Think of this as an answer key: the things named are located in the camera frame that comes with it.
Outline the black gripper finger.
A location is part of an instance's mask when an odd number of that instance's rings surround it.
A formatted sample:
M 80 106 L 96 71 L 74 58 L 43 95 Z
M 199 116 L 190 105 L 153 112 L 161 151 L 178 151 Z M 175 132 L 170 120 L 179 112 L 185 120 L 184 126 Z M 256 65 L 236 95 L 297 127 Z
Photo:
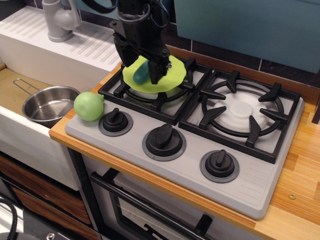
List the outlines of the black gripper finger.
M 126 67 L 130 67 L 141 54 L 142 47 L 123 37 L 115 37 L 116 50 Z
M 158 81 L 166 76 L 168 72 L 168 60 L 160 62 L 150 60 L 148 62 L 148 73 L 153 85 L 156 85 Z

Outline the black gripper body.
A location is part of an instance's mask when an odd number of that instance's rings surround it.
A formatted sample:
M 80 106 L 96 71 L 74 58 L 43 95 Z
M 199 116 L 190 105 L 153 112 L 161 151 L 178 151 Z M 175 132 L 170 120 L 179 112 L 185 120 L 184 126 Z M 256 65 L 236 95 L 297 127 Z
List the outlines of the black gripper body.
M 110 26 L 114 30 L 114 37 L 122 37 L 141 46 L 139 56 L 155 62 L 168 60 L 170 68 L 170 51 L 161 37 L 167 23 L 168 19 L 161 14 L 151 14 L 147 17 L 138 16 L 137 19 L 113 20 Z

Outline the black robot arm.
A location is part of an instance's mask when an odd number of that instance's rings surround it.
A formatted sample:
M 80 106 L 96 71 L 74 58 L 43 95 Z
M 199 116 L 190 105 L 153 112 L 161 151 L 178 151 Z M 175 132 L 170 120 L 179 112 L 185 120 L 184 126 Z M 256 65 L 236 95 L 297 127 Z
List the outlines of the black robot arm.
M 123 64 L 129 67 L 139 56 L 146 58 L 153 85 L 167 75 L 171 66 L 170 51 L 161 36 L 167 26 L 163 13 L 167 10 L 158 0 L 119 0 L 118 19 L 110 24 Z

